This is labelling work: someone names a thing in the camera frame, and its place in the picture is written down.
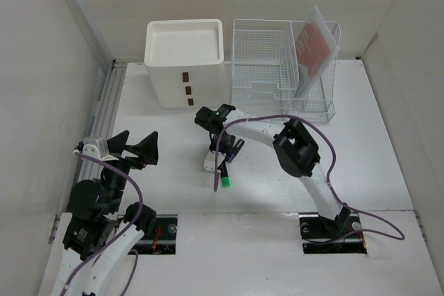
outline white container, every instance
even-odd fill
[[[219,106],[224,102],[222,22],[152,21],[145,65],[162,107]]]

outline wire basket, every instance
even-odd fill
[[[232,46],[232,104],[255,116],[293,114],[327,123],[334,116],[333,82],[336,60],[302,99],[298,87],[295,42],[304,21],[236,19]],[[327,22],[336,43],[341,31]]]

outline cable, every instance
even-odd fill
[[[132,249],[131,251],[129,251],[129,253],[133,252],[135,254],[135,261],[134,261],[134,266],[133,266],[133,270],[131,271],[131,275],[128,279],[128,282],[126,283],[126,286],[124,288],[124,290],[122,291],[122,294],[120,294],[120,296],[124,296],[126,291],[128,290],[130,284],[131,284],[131,280],[133,280],[133,276],[134,276],[134,272],[136,271],[136,267],[137,267],[137,262],[139,261],[139,251],[137,251],[136,249]]]
[[[337,202],[339,202],[343,207],[345,207],[346,209],[349,209],[355,213],[358,214],[363,214],[363,215],[367,215],[370,216],[372,218],[376,218],[384,223],[386,223],[387,225],[391,226],[400,236],[394,236],[394,235],[390,235],[387,234],[385,232],[379,232],[377,230],[374,229],[358,229],[358,230],[354,230],[352,232],[349,232],[345,235],[342,235],[338,238],[335,239],[330,239],[328,241],[325,242],[316,242],[317,245],[327,245],[327,244],[331,244],[331,243],[335,243],[337,241],[340,241],[341,239],[345,239],[351,235],[354,234],[358,234],[359,232],[372,232],[374,234],[379,234],[385,237],[389,237],[389,238],[393,238],[396,239],[398,241],[403,241],[405,239],[405,235],[402,233],[402,231],[396,227],[392,222],[386,220],[385,218],[382,218],[378,215],[372,214],[372,213],[368,213],[366,211],[362,211],[360,209],[356,209],[353,207],[350,207],[348,204],[346,204],[345,202],[343,202],[339,196],[337,195],[336,191],[333,189],[332,183],[330,182],[330,174],[333,171],[333,168],[336,164],[336,151],[333,147],[332,142],[325,136],[325,134],[322,133],[321,130],[319,130],[315,125],[313,125],[312,123],[310,123],[309,121],[306,121],[303,118],[300,118],[298,116],[293,116],[293,115],[288,115],[288,114],[276,114],[273,116],[263,116],[263,117],[254,117],[254,118],[242,118],[242,119],[236,119],[235,121],[232,121],[231,123],[225,125],[225,127],[222,129],[221,133],[219,134],[218,138],[217,138],[217,142],[216,142],[216,153],[215,153],[215,158],[214,158],[214,192],[217,191],[218,185],[219,185],[219,177],[217,174],[217,157],[218,157],[218,152],[219,152],[219,146],[221,144],[221,139],[223,134],[227,131],[227,129],[235,124],[238,123],[243,123],[243,122],[247,122],[247,121],[267,121],[269,119],[281,119],[281,118],[291,118],[291,119],[296,119],[302,123],[304,123],[305,125],[311,127],[316,133],[319,134],[319,136],[325,141],[325,143],[328,145],[328,147],[330,148],[330,150],[332,151],[332,163],[330,164],[330,167],[328,168],[327,174],[325,176],[325,179],[327,181],[327,185],[330,188],[330,191],[332,192],[334,198],[336,199]]]
[[[109,165],[106,162],[101,161],[100,159],[94,159],[93,157],[84,155],[78,151],[74,152],[74,155],[77,157],[80,157],[81,159],[86,159],[88,161],[100,164],[101,166],[103,166],[104,168],[107,168],[108,170],[111,170],[113,173],[116,173],[117,175],[125,178],[127,181],[129,181],[133,186],[134,186],[134,190],[136,190],[137,195],[139,196],[139,206],[137,208],[137,212],[134,215],[133,219],[128,223],[128,225],[126,227],[124,227],[122,229],[121,232],[119,232],[111,241],[109,241],[108,243],[106,243],[99,251],[91,254],[89,257],[87,257],[79,266],[76,267],[76,269],[74,269],[71,273],[71,275],[69,276],[67,282],[66,282],[66,286],[69,286],[69,284],[71,283],[72,279],[76,276],[76,274],[78,273],[79,270],[82,269],[83,266],[85,266],[87,263],[89,263],[92,259],[94,259],[95,257],[97,257],[100,253],[102,253],[103,251],[105,251],[105,249],[107,249],[108,247],[111,246],[111,244],[113,244],[119,237],[121,237],[123,234],[125,234],[128,229],[130,229],[130,227],[132,225],[134,225],[134,223],[137,221],[137,219],[140,216],[140,213],[142,212],[142,208],[144,206],[144,201],[143,201],[143,197],[142,197],[142,191],[140,191],[139,186],[137,185],[137,183],[134,181],[133,178],[131,178],[129,175],[125,174],[123,171],[120,171],[118,168],[115,168],[111,165]],[[64,296],[65,293],[67,292],[67,288],[66,286],[63,288],[60,296]]]
[[[153,254],[155,254],[155,249],[157,248],[157,242],[159,241],[159,237],[162,234],[162,229],[160,227],[157,227],[155,230],[155,238],[153,243],[151,244],[151,247],[153,248]]]

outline red card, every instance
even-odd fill
[[[329,55],[328,44],[315,23],[305,24],[296,41],[298,63],[308,68],[308,75],[318,73],[324,59]]]

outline screw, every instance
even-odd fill
[[[303,232],[304,234],[306,234],[307,232],[310,231],[310,229],[309,229],[309,224],[306,223],[306,222],[304,222],[303,224],[300,225],[300,229],[302,230],[302,232]]]
[[[178,231],[178,226],[177,226],[177,225],[171,223],[171,224],[168,226],[168,232],[169,232],[170,234],[175,234],[177,231]]]
[[[353,222],[353,223],[352,223],[352,228],[353,228],[353,230],[360,230],[360,229],[362,229],[362,227],[361,227],[361,223],[359,223],[359,222]]]

